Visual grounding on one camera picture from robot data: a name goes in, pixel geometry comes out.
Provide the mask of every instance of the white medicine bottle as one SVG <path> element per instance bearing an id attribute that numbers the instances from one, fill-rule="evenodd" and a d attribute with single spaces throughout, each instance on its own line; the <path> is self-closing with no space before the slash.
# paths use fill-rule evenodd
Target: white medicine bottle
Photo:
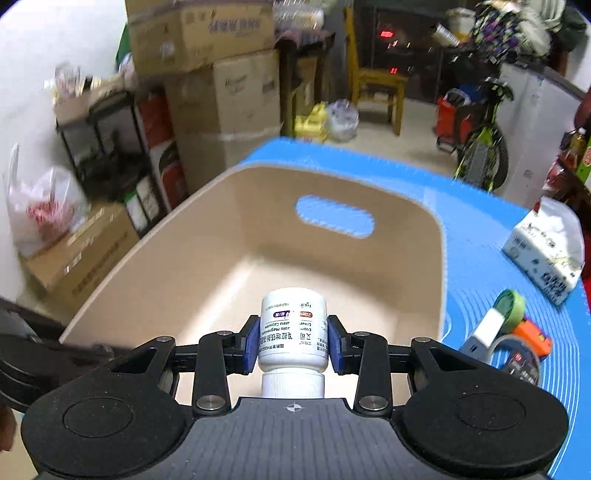
<path id="1" fill-rule="evenodd" d="M 329 363 L 326 300 L 307 288 L 269 292 L 261 306 L 258 363 L 264 398 L 324 398 Z"/>

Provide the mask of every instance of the white wall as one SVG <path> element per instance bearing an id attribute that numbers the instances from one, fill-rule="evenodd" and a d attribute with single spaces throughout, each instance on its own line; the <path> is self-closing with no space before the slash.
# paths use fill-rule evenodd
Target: white wall
<path id="1" fill-rule="evenodd" d="M 43 81 L 66 60 L 85 73 L 112 74 L 125 21 L 124 0 L 20 0 L 0 19 L 0 172 L 16 142 L 24 179 L 68 165 Z M 2 194 L 0 296 L 14 300 L 24 286 Z"/>
<path id="2" fill-rule="evenodd" d="M 566 79 L 586 92 L 591 85 L 591 24 L 587 24 L 587 40 L 569 53 Z"/>

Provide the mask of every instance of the plastic bag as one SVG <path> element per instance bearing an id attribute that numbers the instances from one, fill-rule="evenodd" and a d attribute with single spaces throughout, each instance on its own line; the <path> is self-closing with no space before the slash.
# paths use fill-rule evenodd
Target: plastic bag
<path id="1" fill-rule="evenodd" d="M 472 103 L 470 95 L 457 88 L 449 89 L 443 99 L 455 108 L 460 108 L 461 106 L 470 105 Z"/>
<path id="2" fill-rule="evenodd" d="M 24 257 L 52 246 L 86 219 L 89 205 L 71 172 L 53 167 L 34 184 L 17 180 L 18 144 L 4 175 L 12 240 Z"/>
<path id="3" fill-rule="evenodd" d="M 348 100 L 337 100 L 327 108 L 330 137 L 339 142 L 348 142 L 357 134 L 359 112 Z"/>
<path id="4" fill-rule="evenodd" d="M 321 30 L 324 12 L 304 0 L 277 0 L 273 4 L 275 26 L 279 30 Z"/>

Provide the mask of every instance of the bicycle wheel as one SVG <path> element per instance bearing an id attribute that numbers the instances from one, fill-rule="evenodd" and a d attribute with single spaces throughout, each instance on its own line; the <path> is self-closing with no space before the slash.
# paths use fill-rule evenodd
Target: bicycle wheel
<path id="1" fill-rule="evenodd" d="M 468 152 L 464 156 L 463 163 L 465 167 L 465 174 L 461 179 L 464 183 L 472 185 L 478 189 L 485 189 L 486 174 L 489 167 L 489 151 L 490 148 L 482 142 L 476 140 L 468 148 Z"/>
<path id="2" fill-rule="evenodd" d="M 503 137 L 503 134 L 496 125 L 495 140 L 497 169 L 495 178 L 492 180 L 493 190 L 496 190 L 505 183 L 505 180 L 507 179 L 507 174 L 509 173 L 509 149 L 507 147 L 505 137 Z"/>
<path id="3" fill-rule="evenodd" d="M 464 157 L 466 156 L 470 146 L 476 141 L 476 139 L 478 138 L 478 135 L 480 135 L 481 132 L 481 128 L 477 128 L 476 130 L 473 130 L 472 132 L 470 132 L 470 134 L 467 136 L 466 138 L 466 142 L 457 149 L 457 166 L 459 167 L 462 164 L 462 160 L 464 160 Z"/>

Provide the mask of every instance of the white refrigerator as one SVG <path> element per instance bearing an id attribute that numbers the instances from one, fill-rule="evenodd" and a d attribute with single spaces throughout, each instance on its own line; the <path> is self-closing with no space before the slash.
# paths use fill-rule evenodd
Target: white refrigerator
<path id="1" fill-rule="evenodd" d="M 501 79 L 511 86 L 515 99 L 498 109 L 497 124 L 509 148 L 509 174 L 496 194 L 531 209 L 564 133 L 573 129 L 580 98 L 550 76 L 529 69 L 504 65 Z"/>

